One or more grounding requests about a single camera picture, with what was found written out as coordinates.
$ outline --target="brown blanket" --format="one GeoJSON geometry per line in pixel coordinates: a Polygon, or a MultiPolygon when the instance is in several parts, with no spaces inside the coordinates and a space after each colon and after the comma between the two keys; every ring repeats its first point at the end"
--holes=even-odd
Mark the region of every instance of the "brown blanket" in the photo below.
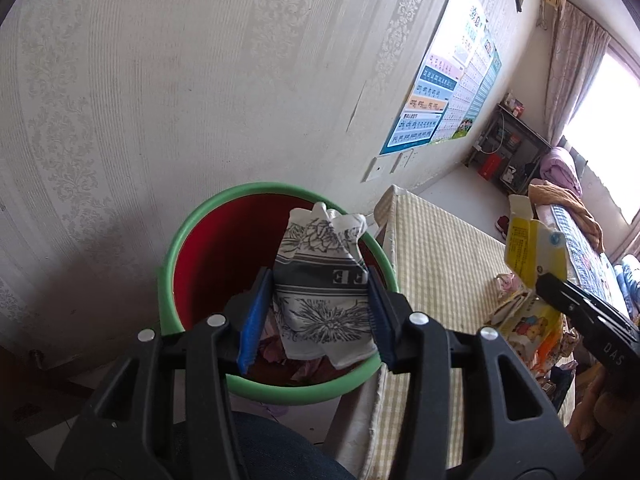
{"type": "Polygon", "coordinates": [[[564,207],[574,219],[591,247],[599,254],[604,252],[602,229],[580,198],[568,189],[556,186],[547,180],[544,184],[529,184],[529,200],[533,205],[558,204],[564,207]]]}

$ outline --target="metal rivet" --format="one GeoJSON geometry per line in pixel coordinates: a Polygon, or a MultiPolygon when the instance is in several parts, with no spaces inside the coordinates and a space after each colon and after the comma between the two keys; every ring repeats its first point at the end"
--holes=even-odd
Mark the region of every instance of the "metal rivet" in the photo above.
{"type": "Polygon", "coordinates": [[[414,325],[426,325],[429,322],[429,316],[421,312],[412,312],[409,314],[409,321],[414,325]]]}
{"type": "Polygon", "coordinates": [[[209,326],[223,326],[226,323],[226,317],[222,314],[214,314],[207,318],[207,324],[209,326]]]}
{"type": "Polygon", "coordinates": [[[495,328],[491,328],[490,326],[485,326],[480,329],[480,335],[487,341],[493,341],[498,337],[498,331],[495,328]]]}
{"type": "Polygon", "coordinates": [[[142,341],[143,343],[152,341],[155,337],[156,333],[150,328],[145,328],[144,330],[138,332],[138,341],[142,341]]]}

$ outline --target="green trash can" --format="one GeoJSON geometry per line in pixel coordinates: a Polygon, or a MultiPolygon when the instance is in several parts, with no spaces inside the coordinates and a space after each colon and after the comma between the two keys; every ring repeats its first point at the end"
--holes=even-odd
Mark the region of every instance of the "green trash can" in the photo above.
{"type": "MultiPolygon", "coordinates": [[[[311,209],[315,202],[345,213],[316,193],[275,182],[235,186],[202,203],[178,229],[159,269],[162,334],[190,329],[213,312],[221,312],[233,295],[248,290],[260,267],[273,267],[291,209],[311,209]]],[[[397,292],[391,264],[370,234],[360,239],[360,251],[366,264],[378,269],[386,288],[397,292]]],[[[237,376],[228,376],[227,384],[238,396],[268,404],[313,404],[357,388],[379,366],[380,357],[375,354],[322,384],[272,386],[237,376]]]]}

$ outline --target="rolled pink blanket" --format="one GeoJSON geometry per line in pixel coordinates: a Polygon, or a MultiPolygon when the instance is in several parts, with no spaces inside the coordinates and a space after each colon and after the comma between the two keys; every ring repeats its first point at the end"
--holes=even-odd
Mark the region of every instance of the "rolled pink blanket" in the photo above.
{"type": "Polygon", "coordinates": [[[575,171],[574,160],[569,152],[560,147],[552,148],[540,161],[540,177],[556,186],[582,196],[582,187],[575,171]]]}

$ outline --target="blue jeans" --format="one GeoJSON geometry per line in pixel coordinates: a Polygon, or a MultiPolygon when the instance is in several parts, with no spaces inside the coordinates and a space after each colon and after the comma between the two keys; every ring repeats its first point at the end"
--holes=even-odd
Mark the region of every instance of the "blue jeans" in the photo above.
{"type": "MultiPolygon", "coordinates": [[[[306,438],[268,418],[234,412],[240,451],[251,480],[355,480],[306,438]]],[[[175,426],[178,462],[187,462],[185,424],[175,426]]]]}

